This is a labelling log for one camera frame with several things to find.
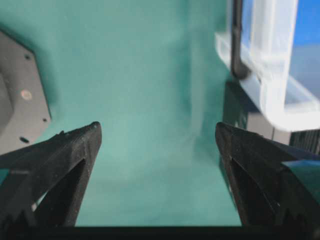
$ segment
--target screw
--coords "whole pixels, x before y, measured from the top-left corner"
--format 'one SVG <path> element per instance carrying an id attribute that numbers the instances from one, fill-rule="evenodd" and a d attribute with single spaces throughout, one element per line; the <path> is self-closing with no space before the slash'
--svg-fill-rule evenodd
<path id="1" fill-rule="evenodd" d="M 29 101 L 29 100 L 32 99 L 32 94 L 31 94 L 31 92 L 29 90 L 24 89 L 24 90 L 21 91 L 21 97 L 24 100 Z"/>

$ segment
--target metal bracket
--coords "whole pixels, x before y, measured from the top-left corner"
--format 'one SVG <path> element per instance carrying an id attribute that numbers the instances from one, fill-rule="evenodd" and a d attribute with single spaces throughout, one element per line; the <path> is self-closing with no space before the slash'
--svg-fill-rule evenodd
<path id="1" fill-rule="evenodd" d="M 2 90 L 11 105 L 1 98 L 0 155 L 28 146 L 51 122 L 35 55 L 0 32 Z"/>

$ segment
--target teal tape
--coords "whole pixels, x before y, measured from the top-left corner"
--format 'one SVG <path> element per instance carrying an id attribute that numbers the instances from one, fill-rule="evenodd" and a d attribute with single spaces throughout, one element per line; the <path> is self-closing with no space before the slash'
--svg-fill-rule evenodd
<path id="1" fill-rule="evenodd" d="M 6 179 L 8 173 L 9 173 L 9 169 L 0 169 L 0 185 Z"/>
<path id="2" fill-rule="evenodd" d="M 320 161 L 299 160 L 283 162 L 292 173 L 300 180 L 305 188 L 320 204 Z"/>

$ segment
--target green background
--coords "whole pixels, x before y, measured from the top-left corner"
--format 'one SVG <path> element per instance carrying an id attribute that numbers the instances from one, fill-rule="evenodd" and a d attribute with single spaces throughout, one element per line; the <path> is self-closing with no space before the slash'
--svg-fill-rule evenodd
<path id="1" fill-rule="evenodd" d="M 228 71 L 223 0 L 1 0 L 0 27 L 32 49 L 52 123 L 99 121 L 80 226 L 239 225 L 214 131 Z"/>

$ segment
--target clear plastic container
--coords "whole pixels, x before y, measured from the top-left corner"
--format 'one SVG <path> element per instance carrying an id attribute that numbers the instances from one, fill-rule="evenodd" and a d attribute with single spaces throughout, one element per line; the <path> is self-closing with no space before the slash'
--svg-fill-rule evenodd
<path id="1" fill-rule="evenodd" d="M 216 49 L 230 67 L 232 1 Z M 241 86 L 277 129 L 320 128 L 320 1 L 244 0 Z"/>

